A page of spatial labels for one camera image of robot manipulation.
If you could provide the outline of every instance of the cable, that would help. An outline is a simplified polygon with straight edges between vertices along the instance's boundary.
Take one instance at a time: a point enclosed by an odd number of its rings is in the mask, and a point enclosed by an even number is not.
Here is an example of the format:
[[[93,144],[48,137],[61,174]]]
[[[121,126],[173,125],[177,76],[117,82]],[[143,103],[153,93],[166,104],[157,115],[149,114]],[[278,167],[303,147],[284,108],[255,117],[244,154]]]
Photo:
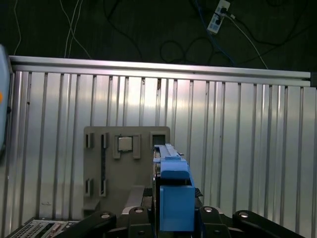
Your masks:
[[[238,19],[237,17],[235,18],[235,20],[236,20],[237,22],[239,22],[241,25],[244,26],[244,28],[248,31],[248,33],[249,33],[249,34],[251,35],[251,37],[255,40],[255,42],[260,43],[260,44],[270,45],[270,46],[281,46],[281,45],[285,44],[288,39],[290,39],[290,37],[292,36],[292,34],[294,33],[294,31],[296,30],[296,27],[297,27],[297,25],[298,25],[298,23],[299,23],[299,20],[300,20],[301,17],[303,16],[303,14],[304,14],[304,12],[305,12],[307,6],[308,6],[308,0],[306,0],[305,6],[304,6],[303,10],[301,11],[301,14],[299,15],[299,17],[296,19],[296,21],[295,21],[295,23],[294,23],[292,29],[290,30],[290,32],[289,32],[288,35],[286,36],[285,40],[283,40],[281,43],[274,43],[274,42],[268,42],[268,41],[259,40],[259,39],[257,39],[257,38],[253,35],[252,31],[248,28],[248,26],[247,26],[242,20]]]
[[[79,11],[78,11],[78,17],[77,17],[77,20],[76,20],[76,23],[75,23],[75,28],[74,28],[74,34],[76,32],[76,27],[77,27],[77,23],[78,23],[78,20],[79,20],[79,17],[80,17],[80,12],[81,12],[81,5],[83,4],[83,1],[84,0],[81,0],[80,4],[79,4]],[[68,51],[68,58],[70,57],[70,52],[71,52],[71,44],[73,43],[73,37],[71,38],[70,40],[70,45],[69,45],[69,51]]]
[[[177,41],[172,41],[172,40],[168,40],[168,41],[164,41],[161,46],[159,47],[159,56],[160,58],[165,62],[165,63],[170,63],[170,61],[166,60],[164,57],[163,57],[163,53],[162,53],[162,50],[163,50],[163,47],[167,44],[174,44],[176,45],[181,53],[182,53],[182,57],[180,59],[173,59],[172,61],[176,60],[176,61],[185,61],[186,60],[186,55],[185,55],[185,51],[183,49],[183,47],[180,45],[180,43],[178,43]]]
[[[202,13],[201,13],[201,8],[200,8],[200,6],[198,5],[197,0],[195,0],[195,2],[196,2],[196,6],[197,6],[197,9],[198,9],[198,12],[199,12],[199,16],[200,16],[200,18],[201,18],[201,21],[202,21],[202,23],[203,23],[203,25],[204,25],[205,30],[207,31],[208,36],[210,37],[212,43],[213,43],[224,55],[226,55],[226,56],[230,59],[230,61],[231,61],[232,64],[235,64],[234,60],[218,45],[217,41],[212,37],[211,33],[208,31],[207,26],[206,26],[205,21],[204,21],[204,18],[203,18],[203,15],[202,15]]]
[[[143,61],[143,56],[142,56],[142,53],[141,53],[141,51],[140,51],[140,49],[139,49],[137,43],[136,43],[130,36],[128,36],[127,34],[125,34],[125,33],[122,32],[122,31],[120,31],[118,28],[116,28],[116,26],[114,26],[114,24],[110,21],[110,17],[111,17],[112,14],[114,13],[114,10],[116,9],[117,5],[118,5],[118,0],[116,1],[116,3],[114,4],[112,10],[110,11],[109,16],[107,16],[107,14],[106,14],[106,1],[103,0],[103,9],[104,9],[105,18],[106,18],[107,22],[110,24],[110,26],[111,26],[114,30],[116,30],[118,33],[120,33],[120,34],[123,35],[124,37],[126,37],[126,38],[133,44],[133,46],[134,46],[134,47],[136,48],[136,50],[138,51],[138,54],[139,54],[139,56],[140,56],[141,61]]]
[[[208,58],[208,60],[207,60],[207,62],[206,62],[206,64],[208,65],[208,64],[210,63],[212,57],[213,57],[213,45],[212,45],[210,39],[207,38],[207,37],[197,37],[197,38],[195,38],[194,40],[191,41],[191,43],[189,43],[189,45],[187,46],[186,50],[184,50],[183,47],[182,47],[177,41],[173,41],[173,40],[164,41],[164,42],[161,44],[160,48],[159,48],[159,55],[160,55],[161,59],[162,59],[165,63],[190,63],[190,64],[197,64],[197,63],[194,62],[194,61],[188,60],[188,59],[187,59],[187,54],[188,54],[189,50],[192,48],[192,46],[193,46],[196,42],[198,42],[198,41],[200,41],[200,40],[205,40],[205,41],[207,41],[207,42],[209,43],[210,47],[211,47],[211,54],[210,54],[210,56],[209,56],[209,58]],[[166,60],[166,59],[163,57],[163,53],[162,53],[162,52],[163,52],[164,46],[167,45],[167,44],[174,44],[174,45],[176,45],[176,46],[180,49],[180,51],[181,51],[181,53],[182,53],[182,57],[177,58],[177,59],[172,59],[172,60]]]
[[[291,38],[289,38],[289,39],[285,42],[285,44],[288,43],[288,42],[290,42],[290,41],[292,41],[292,40],[295,39],[296,37],[300,36],[301,34],[303,34],[304,32],[306,32],[308,29],[310,29],[311,27],[313,27],[314,25],[315,25],[315,24],[311,24],[311,25],[305,27],[304,29],[300,30],[298,33],[296,33],[296,34],[293,35]],[[285,44],[280,45],[280,46],[273,47],[272,49],[270,49],[270,50],[265,51],[264,53],[262,53],[261,56],[264,56],[264,55],[266,55],[266,54],[268,54],[268,53],[270,53],[270,52],[272,52],[272,51],[274,51],[274,50],[276,50],[276,49],[278,49],[278,48],[284,46]],[[256,57],[253,57],[253,58],[248,59],[248,60],[246,60],[246,61],[240,62],[240,63],[238,63],[237,65],[251,62],[251,61],[253,61],[253,60],[256,60],[257,58],[259,58],[259,56],[256,56]]]
[[[274,1],[271,2],[273,0],[266,0],[266,3],[267,5],[271,6],[271,7],[280,7],[280,6],[283,6],[286,2],[288,1],[285,1],[285,0],[280,0],[281,2],[280,3],[275,3]]]
[[[78,3],[79,3],[79,0],[77,0],[77,3],[76,3],[75,8],[74,8],[73,16],[72,16],[71,22],[70,22],[71,26],[73,25],[73,21],[74,21],[74,17],[75,17],[75,13],[76,13],[76,9],[77,9]],[[69,35],[70,35],[70,28],[69,28],[68,35],[67,35],[67,38],[66,38],[64,58],[66,58],[66,52],[67,52],[67,46],[68,46],[68,39],[69,39]]]
[[[69,17],[68,17],[68,15],[67,15],[66,11],[64,10],[63,3],[61,2],[61,0],[59,0],[59,3],[60,3],[60,6],[61,6],[62,11],[64,12],[64,14],[65,14],[65,16],[66,16],[66,18],[67,18],[67,20],[68,20],[69,27],[70,27],[70,31],[71,31],[71,34],[73,35],[74,40],[75,40],[76,43],[84,50],[84,52],[87,54],[87,56],[91,59],[91,57],[90,57],[89,53],[87,52],[87,50],[86,50],[86,49],[79,43],[79,41],[76,39],[75,34],[74,34],[74,32],[73,32],[73,29],[71,28],[71,23],[70,23]]]
[[[16,51],[18,50],[18,48],[19,48],[19,46],[20,46],[20,44],[21,44],[21,40],[22,40],[20,25],[19,25],[19,21],[18,21],[18,16],[17,16],[17,14],[16,14],[16,7],[17,7],[17,5],[18,5],[18,1],[19,1],[19,0],[16,0],[16,1],[15,1],[15,5],[14,5],[13,12],[14,12],[14,17],[15,17],[16,25],[17,25],[17,27],[18,27],[18,32],[19,32],[19,42],[18,42],[18,44],[17,44],[16,47],[15,47],[15,50],[14,50],[14,52],[13,52],[13,55],[16,54]]]
[[[243,30],[241,30],[241,28],[234,22],[234,20],[233,20],[230,16],[228,16],[228,15],[225,14],[225,17],[228,18],[228,19],[238,28],[238,30],[248,39],[248,41],[251,43],[251,45],[253,46],[253,48],[256,50],[256,52],[257,52],[258,56],[260,57],[260,59],[261,59],[263,65],[265,66],[266,69],[268,69],[268,67],[267,67],[266,63],[264,62],[262,56],[260,55],[260,53],[259,53],[257,47],[253,44],[253,42],[250,40],[250,38],[247,36],[247,34],[244,33]]]

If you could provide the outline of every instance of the black slot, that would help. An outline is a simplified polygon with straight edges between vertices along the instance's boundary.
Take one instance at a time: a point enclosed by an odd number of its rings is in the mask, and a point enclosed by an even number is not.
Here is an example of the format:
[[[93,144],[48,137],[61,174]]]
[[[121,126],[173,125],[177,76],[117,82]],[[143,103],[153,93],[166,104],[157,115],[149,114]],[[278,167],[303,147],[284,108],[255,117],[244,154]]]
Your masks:
[[[160,179],[160,185],[187,186],[192,185],[189,179]]]
[[[49,223],[46,227],[44,227],[43,230],[41,230],[41,231],[35,236],[35,238],[41,238],[53,225],[54,225],[54,223]]]
[[[85,193],[88,193],[88,183],[89,183],[89,179],[86,180],[86,184],[85,184]]]
[[[88,135],[86,134],[86,148],[88,148]]]
[[[101,186],[100,194],[103,195],[105,192],[104,181],[106,179],[106,149],[104,148],[105,136],[101,135]]]
[[[152,147],[155,145],[165,145],[165,135],[153,135]]]

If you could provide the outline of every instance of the blue cable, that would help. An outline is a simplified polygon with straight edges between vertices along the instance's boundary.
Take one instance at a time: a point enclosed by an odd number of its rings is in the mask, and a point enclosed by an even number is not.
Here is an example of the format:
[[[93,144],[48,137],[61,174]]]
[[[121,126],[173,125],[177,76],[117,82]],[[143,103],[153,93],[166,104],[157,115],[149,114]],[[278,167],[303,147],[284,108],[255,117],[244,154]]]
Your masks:
[[[197,6],[197,9],[198,9],[198,12],[199,12],[200,19],[201,19],[201,21],[202,21],[202,23],[203,23],[203,25],[204,25],[205,30],[207,31],[208,36],[210,37],[212,43],[218,48],[218,50],[220,50],[225,56],[228,57],[228,59],[231,61],[231,64],[232,64],[232,65],[235,65],[236,63],[234,62],[234,60],[232,59],[232,57],[230,57],[230,55],[228,55],[228,54],[218,45],[217,41],[212,37],[211,33],[210,33],[209,30],[207,29],[207,26],[206,26],[205,21],[204,21],[204,19],[203,19],[203,15],[202,15],[202,12],[201,12],[201,8],[200,8],[200,6],[198,5],[197,0],[195,0],[195,2],[196,2],[196,6]]]

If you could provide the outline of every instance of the blue plastic part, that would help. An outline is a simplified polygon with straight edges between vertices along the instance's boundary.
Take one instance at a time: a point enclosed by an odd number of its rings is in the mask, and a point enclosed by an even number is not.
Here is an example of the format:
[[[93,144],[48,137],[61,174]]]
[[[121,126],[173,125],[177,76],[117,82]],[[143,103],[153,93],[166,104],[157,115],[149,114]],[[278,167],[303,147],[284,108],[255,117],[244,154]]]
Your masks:
[[[159,229],[192,232],[194,230],[195,186],[188,163],[170,144],[155,146],[160,151],[161,179],[190,180],[191,185],[161,185]]]
[[[5,49],[0,45],[0,149],[3,148],[7,100],[9,94],[11,66]]]

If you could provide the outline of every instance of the rectangular hole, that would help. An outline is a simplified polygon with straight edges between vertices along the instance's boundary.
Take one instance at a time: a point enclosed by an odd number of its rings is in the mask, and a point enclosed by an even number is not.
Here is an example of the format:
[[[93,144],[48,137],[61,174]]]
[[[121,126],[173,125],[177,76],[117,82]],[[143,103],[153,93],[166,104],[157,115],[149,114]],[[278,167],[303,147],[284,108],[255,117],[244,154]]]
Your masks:
[[[105,181],[106,179],[106,147],[105,136],[101,135],[101,181],[100,181],[100,195],[105,193]]]
[[[86,134],[86,148],[88,148],[88,135]]]
[[[153,135],[152,147],[155,145],[165,145],[165,135]]]
[[[89,179],[86,180],[86,185],[85,185],[85,193],[88,193],[88,183],[89,183]]]

